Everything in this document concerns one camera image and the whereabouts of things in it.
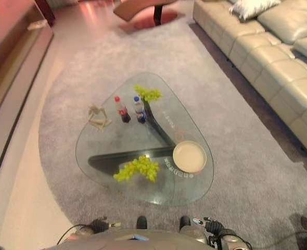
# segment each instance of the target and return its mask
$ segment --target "triangular glass tabletop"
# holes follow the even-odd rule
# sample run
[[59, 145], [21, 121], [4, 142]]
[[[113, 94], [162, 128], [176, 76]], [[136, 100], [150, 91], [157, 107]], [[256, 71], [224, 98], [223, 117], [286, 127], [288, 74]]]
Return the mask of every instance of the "triangular glass tabletop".
[[[132, 107], [136, 84], [162, 93], [161, 98], [146, 105], [147, 113], [152, 114], [147, 114], [144, 124], [137, 122]], [[116, 95], [128, 108], [129, 123], [123, 123], [116, 111]], [[112, 124], [103, 131], [87, 124], [76, 145], [78, 165], [89, 178], [122, 195], [160, 205], [185, 205], [207, 193], [213, 180], [210, 149], [185, 107], [159, 76], [144, 72], [130, 78], [103, 106]], [[175, 145], [186, 140], [199, 143], [207, 155], [206, 165], [199, 173], [183, 172], [173, 161]], [[140, 155], [159, 163], [156, 182], [149, 182], [141, 174], [117, 182], [113, 174]]]

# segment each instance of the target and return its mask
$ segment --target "round plate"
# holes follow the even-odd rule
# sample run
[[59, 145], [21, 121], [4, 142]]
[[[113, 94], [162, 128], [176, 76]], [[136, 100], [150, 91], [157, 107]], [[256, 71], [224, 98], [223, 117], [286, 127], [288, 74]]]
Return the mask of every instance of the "round plate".
[[196, 173], [206, 165], [207, 155], [200, 144], [193, 141], [183, 141], [174, 148], [173, 160], [182, 171]]

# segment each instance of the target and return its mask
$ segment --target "plastic bottle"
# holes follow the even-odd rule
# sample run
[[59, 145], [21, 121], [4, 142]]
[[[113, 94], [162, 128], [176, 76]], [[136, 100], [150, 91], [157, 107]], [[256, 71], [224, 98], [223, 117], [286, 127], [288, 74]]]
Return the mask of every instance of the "plastic bottle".
[[120, 97], [115, 96], [114, 100], [116, 102], [116, 110], [121, 116], [122, 121], [128, 123], [131, 120], [131, 117], [128, 115], [126, 106], [120, 101]]
[[134, 109], [137, 116], [137, 121], [140, 123], [144, 123], [146, 120], [144, 105], [143, 102], [139, 99], [138, 96], [134, 97]]

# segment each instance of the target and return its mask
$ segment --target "bunch of grapes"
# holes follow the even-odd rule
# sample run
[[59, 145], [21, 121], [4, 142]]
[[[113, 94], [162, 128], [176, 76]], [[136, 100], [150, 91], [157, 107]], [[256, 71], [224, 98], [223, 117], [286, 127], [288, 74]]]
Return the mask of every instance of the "bunch of grapes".
[[141, 97], [141, 99], [147, 102], [157, 101], [158, 98], [162, 96], [160, 91], [157, 89], [147, 90], [146, 88], [140, 85], [135, 85], [134, 89], [138, 93], [138, 95]]
[[127, 163], [123, 169], [120, 169], [119, 173], [113, 175], [113, 178], [118, 182], [123, 180], [128, 181], [133, 174], [140, 172], [146, 176], [149, 181], [155, 182], [157, 171], [159, 170], [160, 168], [157, 162], [151, 162], [150, 158], [142, 155], [138, 159], [134, 159], [132, 162]]

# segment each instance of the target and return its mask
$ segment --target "area rug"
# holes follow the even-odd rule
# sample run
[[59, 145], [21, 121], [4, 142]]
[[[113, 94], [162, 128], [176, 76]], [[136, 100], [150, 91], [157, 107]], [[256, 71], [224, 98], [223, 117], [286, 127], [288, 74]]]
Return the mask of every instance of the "area rug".
[[[48, 185], [73, 223], [107, 216], [135, 228], [178, 231], [182, 215], [209, 216], [254, 247], [307, 249], [307, 171], [292, 162], [182, 17], [154, 29], [116, 28], [74, 56], [43, 109], [39, 149]], [[159, 75], [184, 104], [208, 142], [214, 180], [207, 195], [186, 206], [158, 206], [109, 192], [76, 164], [75, 146], [91, 103], [100, 105], [125, 80]]]

